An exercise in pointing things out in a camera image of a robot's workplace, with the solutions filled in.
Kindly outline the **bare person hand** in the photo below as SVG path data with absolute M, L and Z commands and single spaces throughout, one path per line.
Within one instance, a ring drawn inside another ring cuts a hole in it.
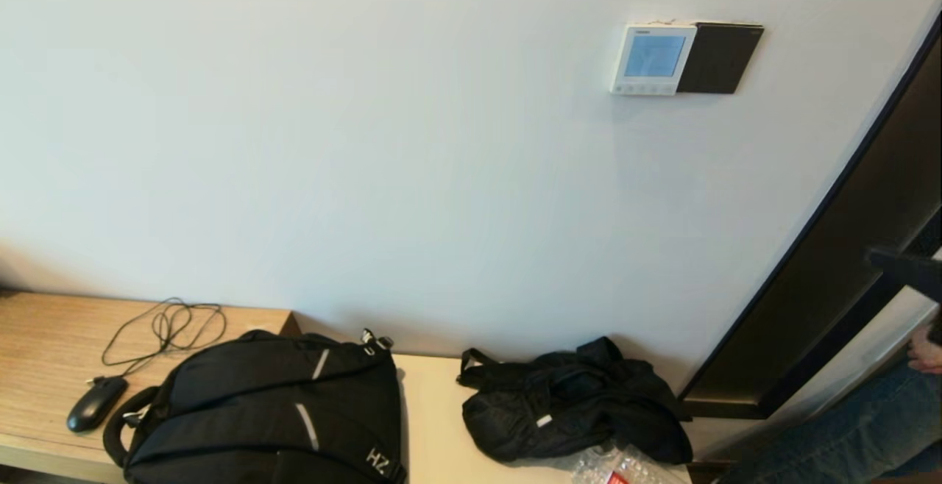
M 929 339 L 931 327 L 919 327 L 910 336 L 907 356 L 908 366 L 923 374 L 941 374 L 941 346 Z

